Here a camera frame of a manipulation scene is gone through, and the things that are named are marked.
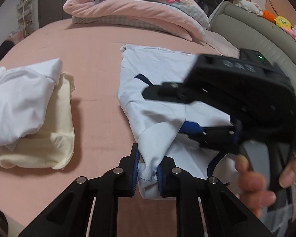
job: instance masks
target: pink bed sheet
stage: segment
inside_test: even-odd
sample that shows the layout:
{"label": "pink bed sheet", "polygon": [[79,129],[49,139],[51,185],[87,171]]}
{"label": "pink bed sheet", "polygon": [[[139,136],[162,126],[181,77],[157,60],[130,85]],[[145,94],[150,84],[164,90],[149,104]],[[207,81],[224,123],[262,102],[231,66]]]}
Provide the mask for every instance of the pink bed sheet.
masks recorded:
{"label": "pink bed sheet", "polygon": [[[71,106],[75,151],[64,170],[0,168],[0,210],[26,226],[78,176],[95,178],[118,166],[134,142],[116,98],[125,43],[190,53],[217,52],[170,34],[113,25],[58,21],[34,32],[0,62],[7,69],[60,58],[74,76]],[[175,202],[121,199],[118,236],[175,236]]]}

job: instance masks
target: plaid fabric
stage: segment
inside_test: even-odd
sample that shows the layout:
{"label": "plaid fabric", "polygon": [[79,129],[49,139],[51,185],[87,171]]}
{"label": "plaid fabric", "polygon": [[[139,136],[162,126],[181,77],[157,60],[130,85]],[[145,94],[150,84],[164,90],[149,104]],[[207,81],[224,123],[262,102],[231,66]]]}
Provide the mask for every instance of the plaid fabric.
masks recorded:
{"label": "plaid fabric", "polygon": [[[99,4],[99,3],[101,3],[101,2],[103,2],[103,1],[106,1],[106,0],[95,0],[95,1],[93,1],[92,3],[94,4],[94,5],[97,5],[97,4]],[[137,0],[138,2],[146,2],[146,0]],[[176,7],[173,7],[173,6],[171,6],[170,4],[167,4],[167,3],[162,3],[164,6],[168,6],[169,7],[169,9],[171,9],[171,10],[176,10],[176,11],[178,11],[178,12],[180,12],[180,13],[184,13],[182,10],[180,10],[180,9],[178,9],[178,8],[176,8]],[[193,22],[193,24],[197,27],[197,29],[200,31],[200,32],[203,32],[203,28],[202,28],[202,25],[201,24],[199,24],[194,18],[190,18],[190,21],[191,22]]]}
{"label": "plaid fabric", "polygon": [[184,4],[183,2],[174,2],[174,3],[167,3],[165,0],[148,0],[153,2],[162,3],[171,7],[175,7],[180,11],[186,13],[194,20],[196,20],[202,27],[209,27],[208,17],[206,16],[205,12],[200,7],[195,7],[192,5]]}
{"label": "plaid fabric", "polygon": [[75,24],[85,24],[85,23],[105,23],[105,24],[116,24],[116,25],[124,25],[130,27],[137,27],[143,29],[156,30],[160,32],[170,33],[174,36],[177,36],[175,33],[171,33],[170,31],[166,31],[160,28],[157,25],[150,24],[148,22],[144,22],[142,20],[133,19],[127,16],[104,16],[99,18],[78,18],[73,16],[72,22]]}

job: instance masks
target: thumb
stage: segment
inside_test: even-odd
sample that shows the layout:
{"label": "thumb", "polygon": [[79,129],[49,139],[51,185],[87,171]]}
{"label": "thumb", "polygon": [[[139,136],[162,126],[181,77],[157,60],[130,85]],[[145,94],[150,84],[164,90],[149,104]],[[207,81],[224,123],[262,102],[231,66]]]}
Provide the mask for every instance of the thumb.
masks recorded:
{"label": "thumb", "polygon": [[296,157],[291,161],[282,172],[279,183],[283,188],[287,188],[296,182]]}

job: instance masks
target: metal screw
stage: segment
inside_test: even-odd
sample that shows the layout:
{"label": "metal screw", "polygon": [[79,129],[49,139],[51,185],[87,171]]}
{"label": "metal screw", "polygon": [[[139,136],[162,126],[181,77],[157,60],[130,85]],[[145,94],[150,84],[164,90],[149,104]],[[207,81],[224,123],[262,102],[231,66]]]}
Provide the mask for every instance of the metal screw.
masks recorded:
{"label": "metal screw", "polygon": [[179,167],[172,168],[172,173],[174,173],[174,174],[180,174],[181,172],[182,172],[182,170]]}
{"label": "metal screw", "polygon": [[116,167],[116,168],[113,169],[113,172],[114,172],[115,174],[119,175],[119,174],[122,174],[123,169],[120,168],[120,167]]}
{"label": "metal screw", "polygon": [[170,86],[172,86],[173,88],[178,88],[179,85],[177,83],[171,83]]}
{"label": "metal screw", "polygon": [[84,176],[79,176],[78,178],[77,178],[77,183],[79,183],[79,184],[83,184],[83,183],[85,183],[86,182],[86,178],[84,177]]}
{"label": "metal screw", "polygon": [[209,177],[208,181],[212,184],[217,184],[218,183],[218,179],[214,176]]}

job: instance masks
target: yellow plush toy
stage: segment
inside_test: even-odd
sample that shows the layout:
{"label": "yellow plush toy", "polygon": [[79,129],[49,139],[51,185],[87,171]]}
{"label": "yellow plush toy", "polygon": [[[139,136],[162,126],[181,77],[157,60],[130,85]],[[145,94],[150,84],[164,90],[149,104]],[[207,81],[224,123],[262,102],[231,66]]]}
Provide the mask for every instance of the yellow plush toy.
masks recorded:
{"label": "yellow plush toy", "polygon": [[292,24],[284,17],[282,16],[277,16],[277,18],[275,18],[275,24],[279,27],[285,27],[288,29],[292,29]]}

